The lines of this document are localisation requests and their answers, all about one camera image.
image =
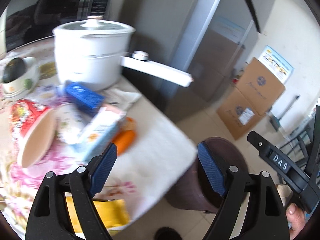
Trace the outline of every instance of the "finger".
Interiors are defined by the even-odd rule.
[[[291,203],[287,208],[286,215],[288,221],[291,222],[290,240],[292,240],[306,224],[304,212],[295,203]]]

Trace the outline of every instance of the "tile floor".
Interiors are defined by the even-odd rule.
[[[257,150],[247,142],[246,136],[235,141],[224,123],[216,114],[216,109],[231,90],[232,88],[230,87],[225,95],[211,107],[178,122],[177,126],[196,144],[205,138],[213,136],[219,136],[230,140],[244,155],[250,173],[259,174],[260,171],[266,170],[271,174],[274,182],[278,183],[276,172],[259,158]],[[274,131],[267,117],[253,130],[274,145],[279,145],[284,141],[284,137],[280,133]],[[249,197],[246,198],[240,209],[237,223],[231,237],[237,236],[241,230],[248,205],[248,198]],[[201,240],[214,217],[215,214],[204,214],[200,211],[173,208],[165,199],[162,199],[138,221],[124,231],[118,233],[114,239],[153,240],[153,236],[157,229],[160,227],[171,227],[177,230],[184,240]]]

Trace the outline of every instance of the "poster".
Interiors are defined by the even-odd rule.
[[[284,84],[294,68],[277,52],[266,46],[258,60],[265,65]]]

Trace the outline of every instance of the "metal screw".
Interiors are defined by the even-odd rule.
[[[269,177],[269,175],[270,175],[270,174],[269,174],[269,172],[267,172],[267,171],[263,171],[263,172],[262,172],[262,176],[265,177],[265,178]]]
[[[84,166],[80,166],[80,167],[77,169],[77,171],[78,171],[79,173],[83,173],[83,172],[85,172],[85,167],[84,167]]]
[[[45,176],[50,179],[53,176],[53,172],[49,171]]]
[[[236,166],[230,166],[229,170],[232,171],[232,172],[237,172],[238,168]]]

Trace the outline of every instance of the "blue gripper pad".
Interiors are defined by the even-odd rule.
[[[115,144],[111,144],[108,151],[102,156],[99,164],[95,168],[93,174],[90,177],[90,189],[89,196],[94,197],[97,193],[100,193],[110,172],[117,159],[117,147]]]
[[[224,186],[223,174],[212,158],[210,151],[205,147],[204,143],[198,144],[198,158],[205,174],[208,177],[212,189],[219,193],[220,196],[224,196],[226,193],[226,188]]]

